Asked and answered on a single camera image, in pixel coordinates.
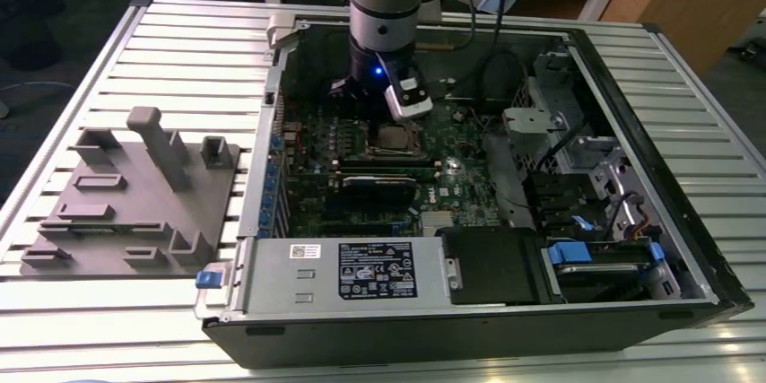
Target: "aluminum slotted table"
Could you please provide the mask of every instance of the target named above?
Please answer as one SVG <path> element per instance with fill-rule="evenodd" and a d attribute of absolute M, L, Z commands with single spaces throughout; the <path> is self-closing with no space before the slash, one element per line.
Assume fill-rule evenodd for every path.
<path fill-rule="evenodd" d="M 0 380 L 553 382 L 766 380 L 766 163 L 661 33 L 637 24 L 509 19 L 586 30 L 667 166 L 757 308 L 734 320 L 659 336 L 618 353 L 362 368 L 247 371 L 206 338 L 194 280 L 24 281 L 20 258 L 79 156 L 78 129 L 114 127 L 135 105 L 158 106 L 187 143 L 206 135 L 252 148 L 276 12 L 340 8 L 144 0 L 128 9 L 0 213 Z M 466 21 L 463 15 L 446 15 Z M 234 256 L 250 157 L 227 208 L 218 259 Z M 222 303 L 215 291 L 208 303 Z"/>

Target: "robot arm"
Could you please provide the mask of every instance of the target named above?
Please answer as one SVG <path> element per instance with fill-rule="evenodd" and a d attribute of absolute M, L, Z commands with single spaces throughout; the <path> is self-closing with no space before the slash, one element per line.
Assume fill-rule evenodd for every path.
<path fill-rule="evenodd" d="M 514 1 L 506 0 L 503 11 Z M 413 62 L 421 2 L 351 0 L 350 78 L 363 102 L 375 106 L 385 97 L 398 122 L 418 118 L 434 107 Z M 497 12 L 498 3 L 482 0 L 479 9 Z"/>

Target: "gray base plate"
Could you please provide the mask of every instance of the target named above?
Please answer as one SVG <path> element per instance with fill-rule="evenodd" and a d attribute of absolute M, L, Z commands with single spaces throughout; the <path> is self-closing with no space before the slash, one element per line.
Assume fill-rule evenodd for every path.
<path fill-rule="evenodd" d="M 180 256 L 170 253 L 168 239 L 151 239 L 146 235 L 122 233 L 110 230 L 88 230 L 72 238 L 51 241 L 38 237 L 30 250 L 50 250 L 59 248 L 71 258 L 58 259 L 56 262 L 24 263 L 22 273 L 32 276 L 179 276 L 195 275 L 204 264 L 215 259 L 215 251 L 227 213 L 227 201 L 238 166 L 239 147 L 228 146 L 234 161 L 232 169 L 207 169 L 200 155 L 200 145 L 188 144 L 190 158 L 184 163 L 184 171 L 191 180 L 187 191 L 174 193 L 168 182 L 152 162 L 146 145 L 122 143 L 122 148 L 108 149 L 114 166 L 94 167 L 80 162 L 72 179 L 67 184 L 56 204 L 54 214 L 46 222 L 64 222 L 56 215 L 63 205 L 108 204 L 114 209 L 114 217 L 104 221 L 115 224 L 135 224 L 139 222 L 166 223 L 176 230 L 188 243 L 192 243 L 198 231 L 203 234 L 206 244 L 198 245 L 202 253 L 196 256 Z M 115 190 L 80 190 L 74 183 L 83 176 L 95 174 L 122 174 L 127 186 Z M 146 263 L 128 265 L 124 260 L 126 248 L 156 248 L 162 253 L 156 260 L 147 258 Z"/>

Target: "white label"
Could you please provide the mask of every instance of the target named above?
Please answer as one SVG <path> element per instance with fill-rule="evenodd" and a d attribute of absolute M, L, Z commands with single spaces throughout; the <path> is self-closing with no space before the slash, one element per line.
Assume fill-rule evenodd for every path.
<path fill-rule="evenodd" d="M 290 245 L 290 258 L 291 259 L 319 259 L 322 257 L 320 244 L 291 244 Z"/>
<path fill-rule="evenodd" d="M 407 91 L 414 90 L 418 88 L 418 80 L 415 80 L 414 78 L 409 78 L 406 80 L 402 80 L 401 85 L 403 90 Z"/>

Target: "power supply label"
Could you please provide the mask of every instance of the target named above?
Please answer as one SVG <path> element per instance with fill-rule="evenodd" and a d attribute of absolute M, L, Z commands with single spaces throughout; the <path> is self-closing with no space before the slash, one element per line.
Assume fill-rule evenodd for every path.
<path fill-rule="evenodd" d="M 411 242 L 340 244 L 338 261 L 344 300 L 418 296 Z"/>

